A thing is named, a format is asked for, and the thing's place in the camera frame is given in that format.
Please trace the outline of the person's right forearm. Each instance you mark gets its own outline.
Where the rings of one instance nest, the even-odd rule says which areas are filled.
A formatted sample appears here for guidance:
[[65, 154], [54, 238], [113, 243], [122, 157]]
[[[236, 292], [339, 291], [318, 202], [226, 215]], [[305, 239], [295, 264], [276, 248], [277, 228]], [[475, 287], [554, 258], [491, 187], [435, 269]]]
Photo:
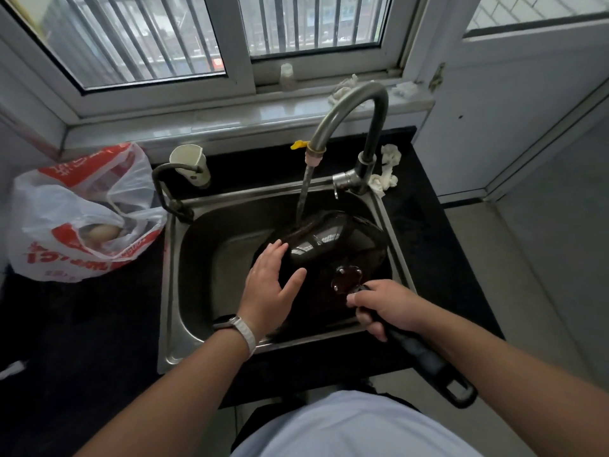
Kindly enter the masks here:
[[428, 302], [414, 330], [538, 457], [609, 457], [609, 393]]

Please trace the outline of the black frying pan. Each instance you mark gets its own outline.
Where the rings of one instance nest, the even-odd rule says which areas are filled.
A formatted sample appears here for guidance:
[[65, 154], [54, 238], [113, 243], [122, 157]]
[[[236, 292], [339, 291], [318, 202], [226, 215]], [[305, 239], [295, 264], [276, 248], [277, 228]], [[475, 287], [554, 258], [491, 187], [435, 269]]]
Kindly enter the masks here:
[[[277, 239], [288, 248], [281, 260], [279, 283], [307, 270], [286, 321], [272, 336], [296, 339], [349, 319], [348, 294], [370, 290], [367, 281], [389, 271], [389, 239], [369, 220], [339, 210], [322, 210], [298, 223], [272, 231], [258, 247], [252, 262]], [[412, 359], [416, 372], [454, 407], [466, 408], [477, 398], [476, 388], [423, 338], [386, 322], [375, 310], [389, 342]]]

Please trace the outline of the crumpled white cloth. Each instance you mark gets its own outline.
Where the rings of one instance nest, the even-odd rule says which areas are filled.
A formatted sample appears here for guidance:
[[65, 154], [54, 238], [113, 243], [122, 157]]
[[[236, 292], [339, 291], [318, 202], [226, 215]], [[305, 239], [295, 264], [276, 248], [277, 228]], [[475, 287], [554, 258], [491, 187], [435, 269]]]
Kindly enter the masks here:
[[372, 192], [381, 199], [385, 196], [385, 191], [396, 187], [398, 178], [393, 174], [393, 168], [400, 164], [401, 153], [394, 144], [386, 144], [381, 147], [382, 167], [381, 174], [370, 176], [368, 185]]

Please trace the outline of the white door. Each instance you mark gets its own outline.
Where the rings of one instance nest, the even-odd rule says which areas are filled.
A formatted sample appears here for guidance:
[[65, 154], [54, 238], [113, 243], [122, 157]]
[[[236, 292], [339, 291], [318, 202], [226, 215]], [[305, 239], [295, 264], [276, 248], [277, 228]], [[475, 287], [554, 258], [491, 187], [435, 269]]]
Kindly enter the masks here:
[[408, 66], [429, 93], [414, 138], [435, 194], [485, 195], [609, 78], [609, 0], [428, 0]]

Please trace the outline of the white and red plastic bag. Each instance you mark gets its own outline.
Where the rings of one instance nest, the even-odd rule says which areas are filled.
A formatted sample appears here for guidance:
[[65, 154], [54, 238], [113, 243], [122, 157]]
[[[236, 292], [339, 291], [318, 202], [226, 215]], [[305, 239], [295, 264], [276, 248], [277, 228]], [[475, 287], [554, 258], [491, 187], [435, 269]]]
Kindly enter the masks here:
[[[12, 270], [34, 281], [77, 283], [136, 260], [167, 220], [152, 171], [139, 145], [122, 143], [16, 177], [7, 235]], [[79, 229], [98, 223], [121, 234], [89, 248]]]

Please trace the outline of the white paper cup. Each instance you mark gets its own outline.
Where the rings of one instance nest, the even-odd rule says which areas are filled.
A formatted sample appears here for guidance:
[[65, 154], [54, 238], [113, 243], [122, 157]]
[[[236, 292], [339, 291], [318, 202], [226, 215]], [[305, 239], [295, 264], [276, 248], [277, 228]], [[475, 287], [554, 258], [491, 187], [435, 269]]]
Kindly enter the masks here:
[[200, 169], [198, 172], [183, 168], [177, 168], [176, 171], [196, 188], [205, 189], [209, 187], [211, 174], [202, 147], [194, 144], [179, 145], [170, 154], [169, 162], [198, 167]]

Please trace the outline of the running water stream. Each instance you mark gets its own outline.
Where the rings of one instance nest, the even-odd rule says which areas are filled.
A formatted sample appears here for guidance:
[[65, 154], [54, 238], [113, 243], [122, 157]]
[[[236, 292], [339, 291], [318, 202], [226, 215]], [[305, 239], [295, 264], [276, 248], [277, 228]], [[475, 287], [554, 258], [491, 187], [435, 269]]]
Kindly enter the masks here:
[[315, 169], [314, 166], [306, 165], [303, 182], [302, 182], [302, 186], [301, 186], [301, 191], [299, 194], [297, 207], [296, 207], [296, 215], [295, 215], [296, 223], [301, 222], [301, 219], [303, 216], [303, 211], [304, 211], [305, 204], [306, 204], [308, 191], [309, 191], [309, 186], [311, 184], [311, 180], [312, 180], [312, 177], [314, 174], [314, 169]]

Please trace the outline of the small white scrap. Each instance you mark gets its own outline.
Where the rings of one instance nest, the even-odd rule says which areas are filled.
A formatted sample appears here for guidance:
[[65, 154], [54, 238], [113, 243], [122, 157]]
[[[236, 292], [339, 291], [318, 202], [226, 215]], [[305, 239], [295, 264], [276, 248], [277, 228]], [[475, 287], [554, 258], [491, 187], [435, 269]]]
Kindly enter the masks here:
[[4, 370], [0, 371], [0, 381], [3, 381], [11, 376], [17, 375], [27, 368], [27, 361], [17, 360], [9, 364]]

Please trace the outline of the tall steel gooseneck faucet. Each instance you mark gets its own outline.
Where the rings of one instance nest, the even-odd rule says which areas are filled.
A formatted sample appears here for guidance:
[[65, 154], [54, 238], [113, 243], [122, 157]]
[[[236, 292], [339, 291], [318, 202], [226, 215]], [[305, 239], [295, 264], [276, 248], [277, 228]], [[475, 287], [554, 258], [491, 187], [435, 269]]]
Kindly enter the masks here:
[[358, 154], [354, 169], [333, 178], [336, 189], [349, 189], [358, 195], [368, 189], [368, 181], [377, 162], [376, 150], [389, 108], [389, 97], [385, 86], [370, 82], [346, 94], [325, 115], [305, 151], [306, 165], [317, 167], [326, 152], [330, 137], [338, 126], [356, 107], [369, 100], [373, 102], [374, 108], [363, 151]]

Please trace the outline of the crumpled white rag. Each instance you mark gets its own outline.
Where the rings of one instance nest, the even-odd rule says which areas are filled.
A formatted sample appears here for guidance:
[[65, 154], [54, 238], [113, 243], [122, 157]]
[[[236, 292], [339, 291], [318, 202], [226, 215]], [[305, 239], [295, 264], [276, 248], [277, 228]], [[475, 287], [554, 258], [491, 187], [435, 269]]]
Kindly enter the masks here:
[[353, 89], [357, 89], [361, 83], [356, 74], [352, 74], [350, 78], [346, 78], [338, 83], [328, 97], [328, 103], [331, 107], [335, 107], [338, 102]]

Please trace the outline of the person's white shirt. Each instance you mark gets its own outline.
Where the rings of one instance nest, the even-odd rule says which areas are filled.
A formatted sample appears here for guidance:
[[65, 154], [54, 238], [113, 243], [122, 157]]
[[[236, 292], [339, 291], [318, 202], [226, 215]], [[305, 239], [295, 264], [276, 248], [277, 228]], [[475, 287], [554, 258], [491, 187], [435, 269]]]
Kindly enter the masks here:
[[231, 457], [482, 457], [421, 412], [382, 395], [338, 391], [252, 432]]

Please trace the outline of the person's right hand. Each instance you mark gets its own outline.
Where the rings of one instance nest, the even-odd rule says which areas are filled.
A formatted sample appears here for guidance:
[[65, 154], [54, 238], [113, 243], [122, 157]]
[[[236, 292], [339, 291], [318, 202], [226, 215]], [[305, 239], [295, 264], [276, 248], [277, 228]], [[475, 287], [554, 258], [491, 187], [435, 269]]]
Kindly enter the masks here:
[[356, 317], [360, 324], [381, 342], [387, 342], [387, 335], [383, 324], [372, 318], [372, 312], [376, 312], [386, 323], [416, 333], [420, 332], [433, 313], [434, 306], [431, 302], [393, 280], [368, 281], [366, 286], [369, 290], [381, 293], [381, 308], [355, 307]]

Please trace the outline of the small dark curved faucet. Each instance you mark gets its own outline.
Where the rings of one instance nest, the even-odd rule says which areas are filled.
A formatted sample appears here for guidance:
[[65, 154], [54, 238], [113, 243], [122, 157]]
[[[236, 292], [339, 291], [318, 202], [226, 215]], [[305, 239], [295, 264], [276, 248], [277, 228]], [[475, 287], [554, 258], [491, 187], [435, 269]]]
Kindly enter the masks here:
[[152, 171], [152, 181], [159, 199], [159, 203], [164, 211], [174, 217], [180, 223], [191, 225], [195, 221], [194, 207], [189, 202], [202, 197], [202, 192], [211, 186], [209, 178], [203, 185], [197, 186], [191, 183], [190, 175], [182, 176], [185, 182], [179, 184], [178, 196], [175, 197], [170, 190], [170, 184], [166, 181], [165, 172], [177, 172], [179, 169], [194, 172], [194, 177], [198, 175], [208, 175], [208, 169], [196, 165], [189, 165], [176, 162], [159, 164]]

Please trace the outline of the metal window bars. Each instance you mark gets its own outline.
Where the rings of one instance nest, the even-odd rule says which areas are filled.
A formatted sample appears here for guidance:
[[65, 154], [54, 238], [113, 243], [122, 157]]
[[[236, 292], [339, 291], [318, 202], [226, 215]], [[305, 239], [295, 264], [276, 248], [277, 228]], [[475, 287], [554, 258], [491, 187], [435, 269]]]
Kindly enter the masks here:
[[[390, 0], [239, 0], [252, 59], [380, 43]], [[21, 0], [85, 90], [224, 75], [205, 0]]]

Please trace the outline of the white window frame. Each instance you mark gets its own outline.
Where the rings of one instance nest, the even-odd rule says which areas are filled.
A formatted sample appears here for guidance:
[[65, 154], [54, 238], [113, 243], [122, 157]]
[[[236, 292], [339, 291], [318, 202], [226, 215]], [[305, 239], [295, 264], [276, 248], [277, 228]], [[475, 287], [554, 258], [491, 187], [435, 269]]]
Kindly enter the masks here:
[[313, 83], [355, 74], [414, 78], [407, 68], [423, 11], [428, 0], [390, 0], [380, 43], [369, 46], [320, 49], [252, 59], [239, 0], [205, 0], [219, 42], [225, 74], [192, 76], [103, 89], [83, 89], [45, 46], [28, 18], [21, 0], [0, 0], [0, 40], [17, 56], [0, 52], [29, 91], [65, 125], [148, 115], [154, 111], [193, 107], [204, 102], [252, 96], [279, 89], [280, 66], [293, 65], [298, 83]]

